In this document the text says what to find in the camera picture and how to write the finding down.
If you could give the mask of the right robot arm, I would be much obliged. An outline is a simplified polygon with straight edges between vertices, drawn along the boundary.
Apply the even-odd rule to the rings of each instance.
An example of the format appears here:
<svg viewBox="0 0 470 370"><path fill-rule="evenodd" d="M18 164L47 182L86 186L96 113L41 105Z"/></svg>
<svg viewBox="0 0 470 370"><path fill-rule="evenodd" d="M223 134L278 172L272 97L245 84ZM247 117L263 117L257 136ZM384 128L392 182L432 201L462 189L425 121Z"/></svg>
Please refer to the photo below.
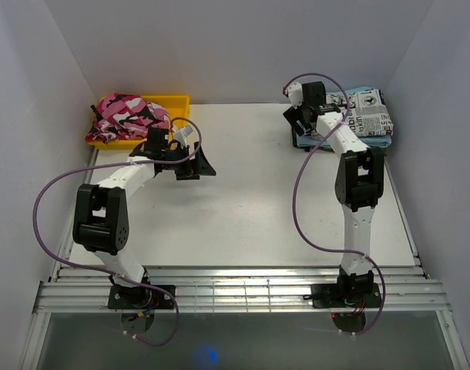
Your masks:
<svg viewBox="0 0 470 370"><path fill-rule="evenodd" d="M351 101L329 103L322 82L290 82L284 95L291 107L285 119L295 133L312 131L327 142L339 159L334 192L344 215L344 249L333 284L314 284L305 300L315 308L359 307L381 303L370 260L371 222L384 193L384 154L363 143L346 122Z"/></svg>

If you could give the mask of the newspaper print trousers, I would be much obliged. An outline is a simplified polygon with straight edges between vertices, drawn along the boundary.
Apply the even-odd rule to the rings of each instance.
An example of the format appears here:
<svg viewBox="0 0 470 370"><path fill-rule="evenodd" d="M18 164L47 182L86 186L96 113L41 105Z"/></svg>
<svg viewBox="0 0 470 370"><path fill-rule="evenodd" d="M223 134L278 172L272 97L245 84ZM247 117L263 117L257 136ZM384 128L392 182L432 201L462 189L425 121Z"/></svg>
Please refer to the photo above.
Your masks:
<svg viewBox="0 0 470 370"><path fill-rule="evenodd" d="M391 136L394 125L383 92L369 86L346 91L350 102L347 125L358 137Z"/></svg>

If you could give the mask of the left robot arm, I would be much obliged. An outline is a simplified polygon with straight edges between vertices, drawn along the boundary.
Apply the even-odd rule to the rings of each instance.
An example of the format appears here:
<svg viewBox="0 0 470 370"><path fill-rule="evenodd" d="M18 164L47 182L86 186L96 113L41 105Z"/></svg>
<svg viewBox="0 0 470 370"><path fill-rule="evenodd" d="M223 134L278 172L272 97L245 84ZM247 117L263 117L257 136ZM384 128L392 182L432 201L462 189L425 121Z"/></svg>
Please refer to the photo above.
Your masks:
<svg viewBox="0 0 470 370"><path fill-rule="evenodd" d="M153 302L144 266L126 249L129 239L128 200L146 182L163 171L177 180L214 177L217 172L204 156L200 141L189 146L192 126L150 128L145 141L134 147L129 163L96 184L83 184L76 194L72 236L75 243L101 260L127 307L146 308Z"/></svg>

